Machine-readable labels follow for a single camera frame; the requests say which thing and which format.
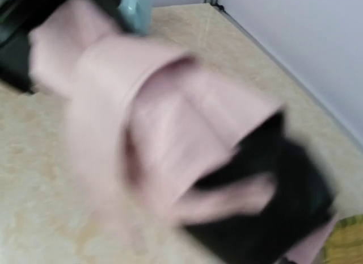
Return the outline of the pink folding umbrella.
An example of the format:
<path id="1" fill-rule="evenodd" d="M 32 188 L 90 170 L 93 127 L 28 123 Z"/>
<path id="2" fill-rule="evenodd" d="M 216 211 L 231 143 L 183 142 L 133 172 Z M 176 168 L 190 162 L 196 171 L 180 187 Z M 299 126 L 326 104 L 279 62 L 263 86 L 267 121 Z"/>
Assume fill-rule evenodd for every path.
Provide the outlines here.
<path id="1" fill-rule="evenodd" d="M 121 33 L 91 0 L 67 0 L 28 37 L 29 75 L 62 99 L 73 173 L 110 232 L 136 236 L 136 200 L 226 263 L 314 261 L 334 195 L 280 104 Z"/>

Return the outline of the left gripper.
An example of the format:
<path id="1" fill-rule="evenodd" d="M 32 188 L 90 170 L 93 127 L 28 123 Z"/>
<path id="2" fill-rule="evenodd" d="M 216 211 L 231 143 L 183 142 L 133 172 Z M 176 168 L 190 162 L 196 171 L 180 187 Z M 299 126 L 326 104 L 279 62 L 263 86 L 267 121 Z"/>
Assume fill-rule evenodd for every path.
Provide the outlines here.
<path id="1" fill-rule="evenodd" d="M 28 33 L 66 0 L 1 0 L 1 81 L 21 93 L 33 93 L 28 75 Z M 121 0 L 93 0 L 121 29 L 125 20 L 118 11 Z"/>

